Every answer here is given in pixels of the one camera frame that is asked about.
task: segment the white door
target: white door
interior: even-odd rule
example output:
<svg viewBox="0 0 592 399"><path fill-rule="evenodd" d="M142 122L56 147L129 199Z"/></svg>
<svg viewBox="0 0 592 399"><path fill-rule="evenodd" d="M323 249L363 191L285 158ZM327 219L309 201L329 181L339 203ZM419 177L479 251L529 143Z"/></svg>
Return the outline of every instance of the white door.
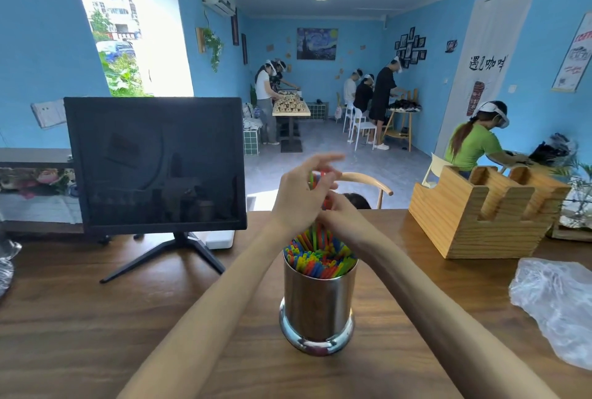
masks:
<svg viewBox="0 0 592 399"><path fill-rule="evenodd" d="M454 129L478 104L495 100L532 0L477 0L462 47L438 143L443 157Z"/></svg>

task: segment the monitor stand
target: monitor stand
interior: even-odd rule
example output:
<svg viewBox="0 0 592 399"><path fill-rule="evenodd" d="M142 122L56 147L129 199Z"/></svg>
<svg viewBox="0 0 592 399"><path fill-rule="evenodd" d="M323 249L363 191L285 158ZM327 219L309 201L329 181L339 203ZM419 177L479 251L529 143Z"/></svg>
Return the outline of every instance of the monitor stand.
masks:
<svg viewBox="0 0 592 399"><path fill-rule="evenodd" d="M142 254L137 259L129 262L128 264L117 269L106 278L101 279L100 283L108 283L113 279L133 270L135 267L144 264L147 261L154 259L155 257L171 250L180 248L191 248L218 274L222 274L225 270L222 262L218 260L211 251L199 240L198 238L190 237L188 232L173 232L175 237L173 240L163 241L159 245L154 246L152 249Z"/></svg>

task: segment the colorful straw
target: colorful straw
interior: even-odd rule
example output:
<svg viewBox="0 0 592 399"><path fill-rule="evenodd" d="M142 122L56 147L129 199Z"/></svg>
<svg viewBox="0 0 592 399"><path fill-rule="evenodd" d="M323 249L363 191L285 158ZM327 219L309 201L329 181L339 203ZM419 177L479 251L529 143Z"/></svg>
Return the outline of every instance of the colorful straw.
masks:
<svg viewBox="0 0 592 399"><path fill-rule="evenodd" d="M310 173L308 186L314 189L320 177ZM330 209L326 199L323 209ZM357 262L350 249L320 223L313 225L284 248L286 261L299 273L317 279L334 279L347 274Z"/></svg>

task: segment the clear plastic bag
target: clear plastic bag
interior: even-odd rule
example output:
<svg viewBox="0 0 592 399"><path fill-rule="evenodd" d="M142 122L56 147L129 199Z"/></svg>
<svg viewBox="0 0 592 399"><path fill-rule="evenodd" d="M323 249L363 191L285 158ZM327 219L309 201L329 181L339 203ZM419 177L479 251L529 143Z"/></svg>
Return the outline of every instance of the clear plastic bag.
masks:
<svg viewBox="0 0 592 399"><path fill-rule="evenodd" d="M592 370L592 271L573 261L521 259L510 302L536 320L557 357Z"/></svg>
<svg viewBox="0 0 592 399"><path fill-rule="evenodd" d="M21 245L12 240L0 240L0 297L4 295L14 276L14 265L11 259L21 250Z"/></svg>

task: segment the stainless steel cup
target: stainless steel cup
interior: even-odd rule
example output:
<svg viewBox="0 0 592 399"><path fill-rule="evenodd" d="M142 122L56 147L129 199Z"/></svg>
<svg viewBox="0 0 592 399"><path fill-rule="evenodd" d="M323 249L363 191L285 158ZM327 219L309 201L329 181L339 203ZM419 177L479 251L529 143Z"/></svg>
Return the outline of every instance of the stainless steel cup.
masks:
<svg viewBox="0 0 592 399"><path fill-rule="evenodd" d="M358 264L344 276L316 279L297 272L284 259L284 298L279 325L292 345L309 355L331 355L351 340L351 309Z"/></svg>

